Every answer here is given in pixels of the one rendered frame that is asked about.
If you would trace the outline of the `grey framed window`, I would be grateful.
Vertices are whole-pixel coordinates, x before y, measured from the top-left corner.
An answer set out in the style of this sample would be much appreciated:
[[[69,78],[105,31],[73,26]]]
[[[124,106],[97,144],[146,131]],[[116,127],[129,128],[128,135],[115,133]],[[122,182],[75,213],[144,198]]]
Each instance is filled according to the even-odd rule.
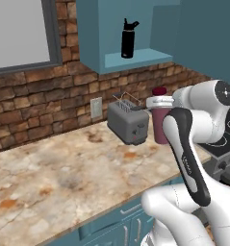
[[[0,75],[62,64],[56,0],[0,0]]]

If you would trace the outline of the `black hob stove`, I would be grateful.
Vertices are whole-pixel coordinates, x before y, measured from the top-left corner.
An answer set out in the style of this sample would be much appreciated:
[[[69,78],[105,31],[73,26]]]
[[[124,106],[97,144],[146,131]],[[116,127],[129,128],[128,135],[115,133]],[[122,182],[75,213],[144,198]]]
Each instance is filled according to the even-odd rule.
[[[203,164],[205,171],[215,180],[230,186],[230,110],[223,137],[216,143],[199,144],[199,147],[211,155],[211,159]],[[225,170],[218,168],[222,161],[227,163]]]

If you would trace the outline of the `teal open wall cabinet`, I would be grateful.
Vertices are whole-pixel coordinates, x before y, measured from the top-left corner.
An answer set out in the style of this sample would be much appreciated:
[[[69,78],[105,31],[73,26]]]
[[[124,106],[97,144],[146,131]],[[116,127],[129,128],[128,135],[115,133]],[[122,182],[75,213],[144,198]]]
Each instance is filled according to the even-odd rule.
[[[108,74],[173,60],[181,0],[76,0],[80,62]],[[121,57],[123,25],[137,21],[134,56]]]

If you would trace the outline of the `teal base cabinet door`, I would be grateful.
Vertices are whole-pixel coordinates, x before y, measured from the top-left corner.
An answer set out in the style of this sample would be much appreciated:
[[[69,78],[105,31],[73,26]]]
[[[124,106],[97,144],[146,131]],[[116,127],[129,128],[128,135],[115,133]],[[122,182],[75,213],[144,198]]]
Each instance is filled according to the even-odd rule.
[[[141,220],[141,237],[140,242],[136,242],[138,234],[138,221]],[[146,213],[141,213],[135,216],[131,221],[131,234],[130,234],[130,246],[140,246],[143,238],[150,232],[153,227],[153,218],[148,216]]]
[[[123,226],[128,228],[128,245],[130,236],[130,222],[125,222],[110,231],[96,237],[84,246],[124,246],[124,229]]]

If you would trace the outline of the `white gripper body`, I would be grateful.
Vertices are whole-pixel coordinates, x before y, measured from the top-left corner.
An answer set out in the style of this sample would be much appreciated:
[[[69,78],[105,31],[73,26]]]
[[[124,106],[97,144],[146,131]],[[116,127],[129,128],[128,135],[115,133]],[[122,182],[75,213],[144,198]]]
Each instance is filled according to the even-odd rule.
[[[146,107],[154,108],[170,108],[174,100],[171,96],[153,96],[146,99]]]

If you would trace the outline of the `black water bottle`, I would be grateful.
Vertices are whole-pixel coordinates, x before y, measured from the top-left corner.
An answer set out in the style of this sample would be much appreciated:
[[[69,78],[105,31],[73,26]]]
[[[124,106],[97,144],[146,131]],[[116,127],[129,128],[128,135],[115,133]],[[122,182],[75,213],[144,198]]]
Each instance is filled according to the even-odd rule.
[[[127,19],[124,19],[121,37],[121,57],[123,59],[132,59],[134,56],[135,28],[139,24],[138,21],[128,23]]]

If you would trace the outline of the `maroon juice bottle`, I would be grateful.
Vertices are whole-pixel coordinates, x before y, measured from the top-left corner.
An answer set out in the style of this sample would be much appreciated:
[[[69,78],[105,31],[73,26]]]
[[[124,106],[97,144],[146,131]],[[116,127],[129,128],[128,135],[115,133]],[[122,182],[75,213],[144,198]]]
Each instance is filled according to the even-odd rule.
[[[157,86],[152,89],[154,96],[166,96],[166,88],[164,86]],[[154,139],[158,144],[167,144],[166,136],[163,132],[163,120],[170,108],[154,108],[152,109]]]

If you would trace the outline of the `white wall outlet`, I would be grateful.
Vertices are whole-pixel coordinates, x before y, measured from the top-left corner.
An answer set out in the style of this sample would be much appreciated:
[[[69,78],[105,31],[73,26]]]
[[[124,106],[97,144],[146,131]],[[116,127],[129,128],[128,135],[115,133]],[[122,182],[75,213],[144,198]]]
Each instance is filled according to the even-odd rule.
[[[102,115],[102,98],[94,98],[90,100],[90,117],[95,118]]]

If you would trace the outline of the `teal drawer front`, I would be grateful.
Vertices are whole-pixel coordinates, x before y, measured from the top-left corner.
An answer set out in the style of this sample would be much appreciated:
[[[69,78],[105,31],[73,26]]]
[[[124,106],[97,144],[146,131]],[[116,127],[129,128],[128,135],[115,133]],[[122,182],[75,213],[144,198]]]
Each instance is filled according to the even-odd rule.
[[[138,208],[138,209],[136,209],[136,210],[134,210],[128,214],[125,214],[125,215],[122,215],[120,213],[121,209],[127,210],[127,209],[130,209],[137,204],[140,204],[140,203],[141,203],[141,198],[138,197],[136,199],[133,199],[133,200],[125,203],[121,207],[113,209],[112,211],[109,211],[105,215],[102,215],[102,216],[94,219],[93,221],[89,222],[88,224],[80,227],[78,229],[80,239],[83,240],[84,238],[91,236],[96,232],[102,231],[105,228],[108,228],[108,227],[110,227],[116,223],[119,223],[122,219],[127,218],[129,215],[138,211],[140,208]]]

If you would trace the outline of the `grey toaster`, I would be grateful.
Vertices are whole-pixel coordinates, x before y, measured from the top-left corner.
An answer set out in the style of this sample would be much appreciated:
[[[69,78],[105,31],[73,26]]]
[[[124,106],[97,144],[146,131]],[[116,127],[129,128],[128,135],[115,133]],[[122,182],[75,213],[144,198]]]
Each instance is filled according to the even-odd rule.
[[[144,110],[132,111],[134,103],[117,100],[108,106],[107,125],[127,145],[140,145],[147,139],[149,115]]]

